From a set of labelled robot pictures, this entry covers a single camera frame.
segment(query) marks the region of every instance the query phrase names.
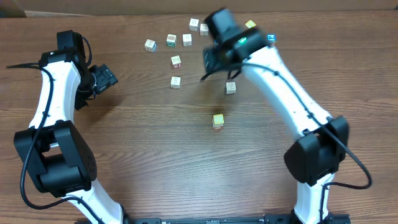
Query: table surface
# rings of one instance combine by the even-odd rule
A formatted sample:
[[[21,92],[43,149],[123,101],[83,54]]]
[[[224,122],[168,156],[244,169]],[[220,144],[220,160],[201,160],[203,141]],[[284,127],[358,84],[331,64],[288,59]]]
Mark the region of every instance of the table surface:
[[[74,30],[119,83],[75,112],[75,125],[94,152],[98,179],[133,217],[200,218],[289,213],[296,181],[283,161],[292,140],[282,120],[244,77],[235,95],[224,94],[226,73],[203,83],[201,51],[209,37],[188,29],[189,18],[206,15],[106,16],[0,19],[0,223],[73,223],[84,218],[69,203],[28,208],[19,194],[22,162],[13,145],[30,123],[42,77],[6,65],[36,62],[57,48],[56,33]],[[353,223],[398,219],[398,14],[395,11],[285,12],[235,15],[276,34],[285,64],[310,95],[351,127],[349,147],[374,178],[368,190],[332,187],[328,207],[349,213]],[[182,46],[182,34],[193,45]],[[167,34],[177,46],[166,46]],[[156,53],[144,50],[146,39]],[[182,68],[172,69],[179,55]],[[172,76],[181,89],[170,88]],[[211,128],[223,113],[224,130]],[[364,184],[347,157],[336,180]],[[29,198],[40,194],[30,179]]]

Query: wooden table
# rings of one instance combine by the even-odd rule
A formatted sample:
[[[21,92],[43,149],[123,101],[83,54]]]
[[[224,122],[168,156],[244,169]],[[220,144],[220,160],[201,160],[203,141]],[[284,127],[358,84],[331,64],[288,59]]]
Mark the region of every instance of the wooden table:
[[[202,49],[209,37],[188,29],[206,15],[0,19],[0,223],[73,223],[84,218],[69,203],[37,211],[19,194],[22,162],[13,145],[37,108],[42,77],[6,65],[36,62],[57,48],[56,33],[73,29],[119,83],[75,112],[75,125],[96,156],[98,179],[133,217],[192,218],[289,213],[296,181],[283,155],[292,144],[282,120],[241,77],[224,95],[226,74],[204,83]],[[276,34],[286,65],[314,99],[351,126],[349,147],[374,178],[369,190],[332,187],[329,209],[353,223],[398,222],[398,14],[395,11],[237,14]],[[182,47],[192,33],[193,46]],[[177,47],[166,46],[167,34]],[[144,50],[157,41],[156,53]],[[172,69],[179,55],[182,68]],[[181,89],[170,89],[181,76]],[[223,113],[222,131],[211,129]],[[336,180],[364,184],[347,157]],[[30,179],[29,198],[40,194]]]

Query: white cube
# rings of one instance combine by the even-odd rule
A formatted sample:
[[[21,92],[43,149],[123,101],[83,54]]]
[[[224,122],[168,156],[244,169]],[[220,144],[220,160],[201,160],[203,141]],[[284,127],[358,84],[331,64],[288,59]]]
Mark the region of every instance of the white cube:
[[[192,35],[191,34],[183,34],[182,35],[182,45],[192,46]]]
[[[175,47],[175,40],[176,39],[177,39],[176,35],[173,35],[173,34],[167,35],[167,40],[166,40],[167,46]]]
[[[181,60],[180,60],[180,56],[174,56],[172,57],[172,65],[173,68],[181,68]]]
[[[147,42],[145,42],[145,50],[150,52],[155,52],[156,42],[154,40],[147,39]]]
[[[172,77],[172,82],[171,82],[172,88],[180,88],[180,82],[181,82],[180,77]]]
[[[189,22],[189,29],[193,31],[198,31],[199,19],[191,19]]]
[[[200,35],[209,35],[209,27],[207,24],[200,24]]]
[[[236,93],[236,85],[235,82],[227,82],[225,86],[226,94],[235,94]]]

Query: cube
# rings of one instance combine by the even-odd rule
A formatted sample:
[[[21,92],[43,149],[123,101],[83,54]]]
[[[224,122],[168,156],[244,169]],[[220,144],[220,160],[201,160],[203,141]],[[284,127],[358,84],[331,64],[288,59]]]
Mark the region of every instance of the cube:
[[[219,130],[223,129],[224,126],[224,116],[222,114],[213,115],[213,129]]]
[[[225,93],[226,94],[235,94],[236,93],[236,85],[235,82],[227,82],[225,85]]]
[[[255,24],[252,20],[249,20],[249,21],[248,21],[247,23],[245,23],[244,25],[246,25],[249,29],[256,26],[256,24]]]
[[[181,60],[180,60],[180,56],[174,56],[172,57],[172,64],[173,64],[173,68],[181,68]]]
[[[173,34],[167,35],[167,40],[166,40],[167,46],[175,47],[175,40],[176,39],[177,39],[176,35],[173,35]]]
[[[156,42],[154,40],[147,39],[147,42],[145,42],[145,50],[150,52],[155,52]]]
[[[209,35],[209,27],[207,24],[200,24],[200,35]]]
[[[192,46],[192,36],[191,36],[191,34],[183,34],[182,35],[182,45],[184,45],[184,46]]]
[[[172,88],[180,88],[181,78],[180,77],[172,77],[171,86]]]
[[[191,19],[189,22],[189,29],[192,31],[198,31],[199,19]]]

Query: yellow cube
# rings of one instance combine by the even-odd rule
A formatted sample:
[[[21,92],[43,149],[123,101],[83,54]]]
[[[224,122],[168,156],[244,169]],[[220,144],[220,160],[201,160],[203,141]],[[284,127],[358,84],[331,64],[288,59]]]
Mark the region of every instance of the yellow cube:
[[[252,21],[249,20],[247,23],[245,23],[245,25],[250,29],[256,26],[256,24]]]
[[[213,128],[221,129],[224,126],[224,116],[222,114],[213,115]]]

